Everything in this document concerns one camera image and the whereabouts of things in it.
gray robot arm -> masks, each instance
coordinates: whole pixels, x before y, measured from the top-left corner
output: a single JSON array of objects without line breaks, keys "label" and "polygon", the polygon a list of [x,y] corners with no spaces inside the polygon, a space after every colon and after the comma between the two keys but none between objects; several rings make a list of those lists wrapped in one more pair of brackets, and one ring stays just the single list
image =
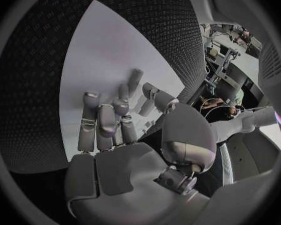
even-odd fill
[{"label": "gray robot arm", "polygon": [[216,121],[210,124],[216,143],[227,140],[237,133],[251,133],[256,127],[276,123],[275,111],[272,106],[258,111],[246,110],[238,117],[229,121]]}]

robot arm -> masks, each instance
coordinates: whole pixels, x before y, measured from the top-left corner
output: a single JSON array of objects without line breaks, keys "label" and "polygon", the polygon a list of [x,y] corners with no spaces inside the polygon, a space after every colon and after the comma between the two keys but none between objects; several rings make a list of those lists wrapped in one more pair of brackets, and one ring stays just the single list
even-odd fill
[{"label": "robot arm", "polygon": [[258,111],[244,111],[229,121],[216,121],[210,124],[216,143],[227,140],[237,133],[251,133],[256,127],[276,123],[275,111],[269,106]]}]

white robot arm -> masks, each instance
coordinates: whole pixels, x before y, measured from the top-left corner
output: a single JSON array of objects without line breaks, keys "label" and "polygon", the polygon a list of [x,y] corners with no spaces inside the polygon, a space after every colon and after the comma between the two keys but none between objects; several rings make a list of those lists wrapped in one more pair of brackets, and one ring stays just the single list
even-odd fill
[{"label": "white robot arm", "polygon": [[256,127],[276,123],[275,111],[272,106],[258,111],[246,110],[229,121],[216,121],[210,124],[216,143],[227,140],[237,133],[251,133]]}]

black perforated panel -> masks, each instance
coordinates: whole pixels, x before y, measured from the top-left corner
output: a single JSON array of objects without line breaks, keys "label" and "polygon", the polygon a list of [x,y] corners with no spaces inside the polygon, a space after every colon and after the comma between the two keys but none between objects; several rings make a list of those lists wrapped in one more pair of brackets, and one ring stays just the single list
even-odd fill
[{"label": "black perforated panel", "polygon": [[[187,102],[205,77],[203,46],[189,0],[98,0],[137,28],[185,85]],[[10,170],[61,169],[67,159],[59,89],[72,35],[92,0],[39,0],[20,21],[0,59],[0,149]]]}]

dark mesh surface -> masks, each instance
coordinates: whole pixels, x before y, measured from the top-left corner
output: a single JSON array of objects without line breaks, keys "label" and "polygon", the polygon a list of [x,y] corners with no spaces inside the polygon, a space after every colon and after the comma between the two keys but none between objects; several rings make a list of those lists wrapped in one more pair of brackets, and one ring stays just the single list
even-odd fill
[{"label": "dark mesh surface", "polygon": [[[187,102],[203,81],[200,30],[189,0],[98,0],[137,28],[186,88]],[[66,52],[92,0],[39,0],[20,21],[0,59],[0,149],[10,170],[61,169],[67,159],[59,120]]]}]

